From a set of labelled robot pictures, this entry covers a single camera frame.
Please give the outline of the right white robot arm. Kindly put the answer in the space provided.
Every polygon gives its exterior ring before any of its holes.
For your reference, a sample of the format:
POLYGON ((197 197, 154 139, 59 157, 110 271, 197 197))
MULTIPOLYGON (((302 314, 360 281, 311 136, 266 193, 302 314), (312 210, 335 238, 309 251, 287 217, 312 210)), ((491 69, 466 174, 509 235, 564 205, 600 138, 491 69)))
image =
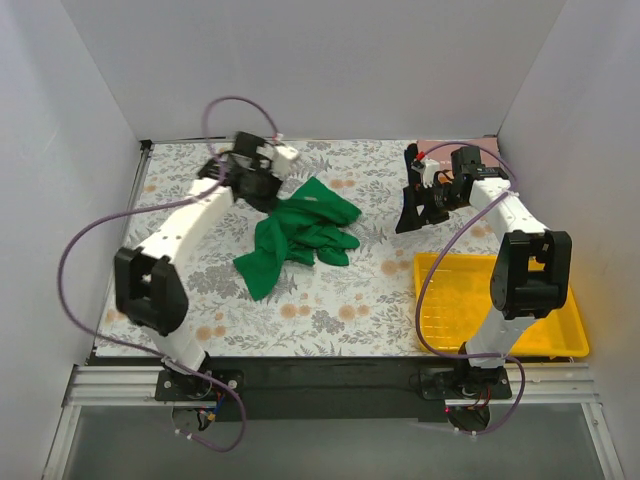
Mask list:
POLYGON ((446 182, 427 151, 415 143, 405 149, 407 184, 395 231, 437 225, 451 212, 472 207, 477 211, 473 219, 485 219, 500 242, 489 282, 491 308, 453 356, 463 364, 452 373, 453 387, 471 398, 486 389, 487 371, 503 367, 523 333, 566 303, 572 239, 565 231, 549 229, 525 207, 515 174, 502 159, 487 166, 482 161, 486 148, 462 141, 454 147, 446 182))

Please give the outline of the green t shirt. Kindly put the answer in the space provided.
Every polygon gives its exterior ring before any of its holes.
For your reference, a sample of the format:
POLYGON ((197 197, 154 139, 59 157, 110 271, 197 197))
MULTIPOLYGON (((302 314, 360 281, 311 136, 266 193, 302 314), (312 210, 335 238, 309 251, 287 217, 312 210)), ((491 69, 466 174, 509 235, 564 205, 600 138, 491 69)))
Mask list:
POLYGON ((283 265, 293 261, 312 266, 317 260, 347 266, 347 252, 360 241, 344 229, 359 219, 361 210, 315 177, 260 221, 254 232, 254 250, 234 259, 250 297, 259 301, 271 294, 283 265))

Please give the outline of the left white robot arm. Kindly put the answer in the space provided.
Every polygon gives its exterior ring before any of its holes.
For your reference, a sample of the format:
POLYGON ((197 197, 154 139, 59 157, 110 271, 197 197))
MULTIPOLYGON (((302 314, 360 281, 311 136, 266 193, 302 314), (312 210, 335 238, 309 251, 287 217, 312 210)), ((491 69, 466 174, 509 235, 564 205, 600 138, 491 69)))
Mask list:
POLYGON ((189 300, 180 278, 184 265, 237 200, 271 212, 298 158, 298 150, 279 139, 237 133, 230 150, 202 166, 186 198, 164 223, 138 246, 122 247, 114 257, 117 310, 181 372, 178 387, 190 399, 205 398, 213 377, 201 367, 206 352, 186 323, 189 300))

